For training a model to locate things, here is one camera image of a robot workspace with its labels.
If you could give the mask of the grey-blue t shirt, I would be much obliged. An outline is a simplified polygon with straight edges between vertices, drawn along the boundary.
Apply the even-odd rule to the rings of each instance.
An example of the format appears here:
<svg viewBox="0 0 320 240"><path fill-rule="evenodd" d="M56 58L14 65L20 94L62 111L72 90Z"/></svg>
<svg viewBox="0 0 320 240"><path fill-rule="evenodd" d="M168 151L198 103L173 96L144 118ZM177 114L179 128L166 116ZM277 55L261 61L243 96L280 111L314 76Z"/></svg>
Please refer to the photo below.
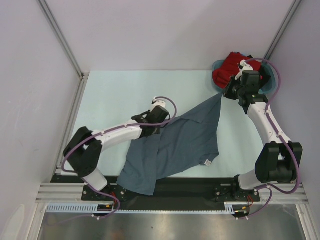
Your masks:
<svg viewBox="0 0 320 240"><path fill-rule="evenodd" d="M117 184L152 196L158 180L199 165L210 166L219 155L221 104L219 93L176 117L159 134L132 140Z"/></svg>

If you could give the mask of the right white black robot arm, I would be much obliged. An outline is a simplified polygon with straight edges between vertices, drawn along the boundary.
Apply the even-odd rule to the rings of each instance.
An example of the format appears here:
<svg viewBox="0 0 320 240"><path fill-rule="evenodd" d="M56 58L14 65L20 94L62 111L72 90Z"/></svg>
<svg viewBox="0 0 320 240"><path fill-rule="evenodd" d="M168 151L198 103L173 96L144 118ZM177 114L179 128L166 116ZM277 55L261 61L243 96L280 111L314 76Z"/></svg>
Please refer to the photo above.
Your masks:
<svg viewBox="0 0 320 240"><path fill-rule="evenodd" d="M234 178L237 184L230 188L230 194L237 201L247 197L249 190L257 192L264 188L292 194L301 183L299 164L303 147L299 142L292 142L281 129L268 98L259 93L260 79L258 71L242 69L231 77L223 91L225 98L238 101L263 143L254 169Z"/></svg>

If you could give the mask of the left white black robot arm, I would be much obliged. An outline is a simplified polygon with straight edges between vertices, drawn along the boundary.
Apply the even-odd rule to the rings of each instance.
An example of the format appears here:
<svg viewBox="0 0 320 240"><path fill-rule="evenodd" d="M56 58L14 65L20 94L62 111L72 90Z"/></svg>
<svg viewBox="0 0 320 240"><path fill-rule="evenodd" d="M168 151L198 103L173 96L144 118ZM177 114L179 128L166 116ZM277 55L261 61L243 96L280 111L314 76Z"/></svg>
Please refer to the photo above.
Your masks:
<svg viewBox="0 0 320 240"><path fill-rule="evenodd" d="M64 149L64 161L92 188L98 199L105 200L110 196L111 186L98 169L101 153L124 142L159 134L169 119L169 111L155 104L150 110L133 116L123 125L101 131L81 127Z"/></svg>

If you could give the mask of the black t shirt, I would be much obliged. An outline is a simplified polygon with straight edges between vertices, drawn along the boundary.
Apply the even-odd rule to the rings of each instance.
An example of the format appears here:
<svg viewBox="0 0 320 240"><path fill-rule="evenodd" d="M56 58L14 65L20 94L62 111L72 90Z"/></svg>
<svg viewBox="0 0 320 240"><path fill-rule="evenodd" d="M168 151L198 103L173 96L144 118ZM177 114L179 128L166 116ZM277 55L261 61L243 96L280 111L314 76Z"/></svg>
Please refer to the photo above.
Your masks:
<svg viewBox="0 0 320 240"><path fill-rule="evenodd" d="M258 71L260 74L260 88L263 88L271 79L271 76L267 73L266 68L262 65L262 63L256 61L256 60L251 60L248 63L249 65L252 66L254 71Z"/></svg>

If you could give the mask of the red t shirt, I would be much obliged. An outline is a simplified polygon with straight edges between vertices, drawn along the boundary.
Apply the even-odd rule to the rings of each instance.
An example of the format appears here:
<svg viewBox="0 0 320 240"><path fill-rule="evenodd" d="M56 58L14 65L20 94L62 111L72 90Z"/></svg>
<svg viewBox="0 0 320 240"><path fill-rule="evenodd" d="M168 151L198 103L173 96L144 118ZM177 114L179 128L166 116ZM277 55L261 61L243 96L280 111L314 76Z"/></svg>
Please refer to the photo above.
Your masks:
<svg viewBox="0 0 320 240"><path fill-rule="evenodd" d="M229 81L231 76L236 76L240 69L238 64L242 60L249 60L253 57L251 55L245 56L239 52L231 52L227 58L223 61L222 65L218 68L215 68L212 72L212 79L216 86L221 89L224 89Z"/></svg>

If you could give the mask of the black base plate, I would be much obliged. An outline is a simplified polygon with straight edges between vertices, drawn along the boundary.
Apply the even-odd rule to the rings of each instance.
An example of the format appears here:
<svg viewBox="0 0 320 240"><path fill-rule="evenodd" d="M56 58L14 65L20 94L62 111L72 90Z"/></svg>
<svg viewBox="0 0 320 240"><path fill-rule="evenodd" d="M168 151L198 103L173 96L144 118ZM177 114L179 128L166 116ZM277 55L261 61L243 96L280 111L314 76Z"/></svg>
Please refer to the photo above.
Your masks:
<svg viewBox="0 0 320 240"><path fill-rule="evenodd" d="M107 195L84 186L81 200L106 202L115 196L122 211L220 211L226 202L241 205L259 203L262 191L243 190L236 178L168 177L156 181L153 193L143 195L116 183L117 177L107 178Z"/></svg>

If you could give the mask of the right aluminium frame post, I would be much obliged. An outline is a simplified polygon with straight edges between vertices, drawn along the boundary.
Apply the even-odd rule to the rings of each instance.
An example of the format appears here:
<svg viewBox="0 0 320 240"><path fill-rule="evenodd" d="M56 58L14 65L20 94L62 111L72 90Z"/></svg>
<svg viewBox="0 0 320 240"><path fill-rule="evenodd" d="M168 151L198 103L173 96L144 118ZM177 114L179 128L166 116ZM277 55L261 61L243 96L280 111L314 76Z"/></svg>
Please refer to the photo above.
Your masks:
<svg viewBox="0 0 320 240"><path fill-rule="evenodd" d="M283 21L281 22L279 29L277 30L268 50L266 51L264 58L270 60L279 45L282 37L284 36L287 28L289 27L291 21L293 20L294 16L298 12L303 0L294 0L291 6L288 9Z"/></svg>

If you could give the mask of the aluminium frame post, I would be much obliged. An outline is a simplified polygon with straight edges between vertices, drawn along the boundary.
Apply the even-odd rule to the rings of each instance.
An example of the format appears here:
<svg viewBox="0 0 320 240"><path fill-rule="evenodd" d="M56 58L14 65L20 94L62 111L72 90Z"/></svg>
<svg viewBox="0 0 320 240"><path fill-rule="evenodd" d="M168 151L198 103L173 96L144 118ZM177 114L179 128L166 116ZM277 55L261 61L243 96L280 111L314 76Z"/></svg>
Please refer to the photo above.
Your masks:
<svg viewBox="0 0 320 240"><path fill-rule="evenodd" d="M48 2L46 0L36 0L38 3L45 19L47 20L51 30L53 31L54 35L57 38L57 41L59 42L62 50L64 51L67 59L69 60L73 70L75 71L76 75L82 79L84 76L83 71L81 70L81 67L72 51L72 48L70 47L56 17L54 16L54 13L52 12Z"/></svg>
<svg viewBox="0 0 320 240"><path fill-rule="evenodd" d="M279 29L277 30L268 50L266 51L264 58L270 60L279 45L282 37L284 36L287 28L289 27L291 21L293 20L294 16L298 12L303 0L294 0L291 6L288 9L283 21L281 22Z"/></svg>

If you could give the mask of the aluminium front rail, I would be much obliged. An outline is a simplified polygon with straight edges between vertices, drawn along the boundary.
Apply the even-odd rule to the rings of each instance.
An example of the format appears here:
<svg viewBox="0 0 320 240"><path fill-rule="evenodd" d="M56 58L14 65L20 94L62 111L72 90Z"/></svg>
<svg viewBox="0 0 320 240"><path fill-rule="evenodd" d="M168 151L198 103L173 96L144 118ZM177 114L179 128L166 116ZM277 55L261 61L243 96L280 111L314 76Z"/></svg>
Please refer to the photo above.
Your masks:
<svg viewBox="0 0 320 240"><path fill-rule="evenodd" d="M37 203L80 203L83 183L43 183L40 185L35 201ZM271 204L308 204L303 185L292 194L284 194L271 187Z"/></svg>

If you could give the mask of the left aluminium frame post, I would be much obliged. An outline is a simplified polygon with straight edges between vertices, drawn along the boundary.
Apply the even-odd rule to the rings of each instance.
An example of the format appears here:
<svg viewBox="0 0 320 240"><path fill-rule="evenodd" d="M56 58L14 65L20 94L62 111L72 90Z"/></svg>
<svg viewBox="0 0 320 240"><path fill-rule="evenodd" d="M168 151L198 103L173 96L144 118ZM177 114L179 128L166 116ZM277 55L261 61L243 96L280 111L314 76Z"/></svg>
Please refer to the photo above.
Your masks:
<svg viewBox="0 0 320 240"><path fill-rule="evenodd" d="M57 38L57 41L59 42L62 50L64 51L67 59L69 60L73 70L75 71L76 75L82 79L84 76L83 71L81 70L81 67L72 51L72 48L70 47L56 17L54 16L54 13L52 12L48 2L46 0L36 0L38 3L45 19L47 20L51 30L53 31L54 35Z"/></svg>

